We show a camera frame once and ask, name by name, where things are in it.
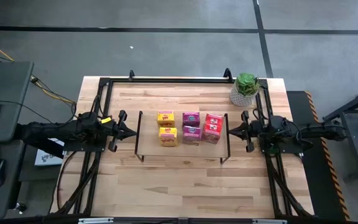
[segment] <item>small white paper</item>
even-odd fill
[[[56,142],[57,144],[64,146],[65,143],[60,141],[59,139],[51,138],[51,141]],[[38,149],[37,156],[35,157],[35,166],[52,166],[52,165],[59,165],[62,164],[63,159],[53,156],[49,153],[44,152],[41,149]]]

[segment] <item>gray desk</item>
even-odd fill
[[[0,100],[23,103],[34,64],[0,63]],[[0,142],[12,139],[22,106],[0,103]]]
[[[23,103],[32,62],[0,63],[0,100]],[[22,106],[0,103],[0,158],[6,160],[6,179],[0,187],[0,219],[8,208],[14,208],[20,190],[19,174],[25,153],[22,141],[11,141]]]

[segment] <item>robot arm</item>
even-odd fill
[[[98,115],[94,112],[79,114],[77,120],[67,123],[31,122],[27,125],[19,125],[14,139],[20,139],[28,145],[62,158],[63,146],[49,140],[50,138],[63,141],[66,151],[95,151],[102,148],[104,150],[106,138],[112,136],[109,149],[115,152],[117,140],[137,134],[125,125],[126,117],[126,112],[122,110],[118,123],[111,118],[99,121]]]
[[[254,150],[251,138],[261,138],[267,144],[293,142],[302,150],[313,147],[311,142],[303,140],[303,138],[326,138],[335,141],[342,141],[346,138],[344,128],[335,121],[298,127],[286,118],[272,116],[268,124],[262,126],[259,120],[248,122],[248,111],[242,112],[241,119],[243,123],[238,128],[230,130],[229,133],[247,141],[247,152]]]

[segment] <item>black mat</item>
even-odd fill
[[[288,91],[287,94],[293,121],[298,125],[315,123],[311,97],[305,91]],[[320,139],[308,140],[313,142],[314,146],[305,152],[303,166],[314,214],[325,219],[345,220],[349,216],[346,214],[335,170],[331,168],[329,153]]]

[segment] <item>potted succulent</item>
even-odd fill
[[[248,106],[259,90],[258,79],[253,74],[241,73],[234,82],[230,92],[230,100],[236,106]]]

